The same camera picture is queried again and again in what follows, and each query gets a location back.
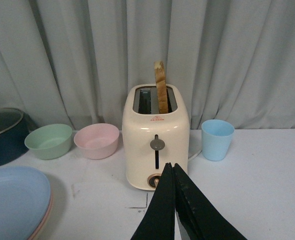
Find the dark blue pot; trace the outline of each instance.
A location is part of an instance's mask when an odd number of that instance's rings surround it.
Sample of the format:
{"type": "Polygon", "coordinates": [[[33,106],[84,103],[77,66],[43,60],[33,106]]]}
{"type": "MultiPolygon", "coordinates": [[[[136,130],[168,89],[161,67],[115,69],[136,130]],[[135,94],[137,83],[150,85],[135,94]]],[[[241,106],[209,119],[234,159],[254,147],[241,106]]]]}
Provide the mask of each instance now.
{"type": "Polygon", "coordinates": [[[28,134],[23,111],[16,108],[0,108],[0,166],[28,151],[24,144],[28,134]]]}

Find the cream toaster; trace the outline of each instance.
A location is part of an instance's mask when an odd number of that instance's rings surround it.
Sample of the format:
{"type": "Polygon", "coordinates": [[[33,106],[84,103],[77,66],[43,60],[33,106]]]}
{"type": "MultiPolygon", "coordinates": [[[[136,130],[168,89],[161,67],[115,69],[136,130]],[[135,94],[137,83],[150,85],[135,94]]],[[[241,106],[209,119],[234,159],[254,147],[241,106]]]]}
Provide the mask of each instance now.
{"type": "Polygon", "coordinates": [[[166,163],[188,173],[190,121],[179,90],[166,85],[168,113],[159,113],[157,87],[133,87],[126,99],[122,135],[126,178],[135,188],[155,190],[166,163]]]}

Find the blue plate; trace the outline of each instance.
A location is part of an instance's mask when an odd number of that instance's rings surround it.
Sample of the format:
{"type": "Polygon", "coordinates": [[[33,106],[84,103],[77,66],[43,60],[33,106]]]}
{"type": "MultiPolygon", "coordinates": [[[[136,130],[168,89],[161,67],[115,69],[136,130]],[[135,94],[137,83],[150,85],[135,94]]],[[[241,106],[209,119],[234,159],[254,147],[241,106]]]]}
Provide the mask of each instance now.
{"type": "Polygon", "coordinates": [[[48,178],[27,166],[0,168],[0,240],[26,240],[40,224],[51,198],[48,178]]]}

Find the toaster lever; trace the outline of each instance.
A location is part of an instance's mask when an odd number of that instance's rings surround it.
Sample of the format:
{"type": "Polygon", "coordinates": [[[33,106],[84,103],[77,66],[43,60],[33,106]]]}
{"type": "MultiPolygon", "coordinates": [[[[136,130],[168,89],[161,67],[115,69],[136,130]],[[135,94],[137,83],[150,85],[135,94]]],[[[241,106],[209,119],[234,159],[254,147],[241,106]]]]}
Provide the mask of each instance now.
{"type": "Polygon", "coordinates": [[[149,143],[149,145],[155,151],[160,151],[166,146],[165,142],[159,139],[158,135],[155,135],[155,138],[149,143]]]}

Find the blue cup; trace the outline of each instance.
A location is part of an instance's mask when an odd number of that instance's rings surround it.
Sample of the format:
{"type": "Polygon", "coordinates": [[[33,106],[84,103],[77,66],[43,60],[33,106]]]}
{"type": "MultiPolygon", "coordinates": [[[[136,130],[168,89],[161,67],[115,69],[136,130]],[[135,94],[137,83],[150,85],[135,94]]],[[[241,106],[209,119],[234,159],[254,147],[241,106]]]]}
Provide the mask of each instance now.
{"type": "Polygon", "coordinates": [[[225,158],[234,134],[227,121],[212,119],[202,123],[202,154],[211,161],[225,158]]]}

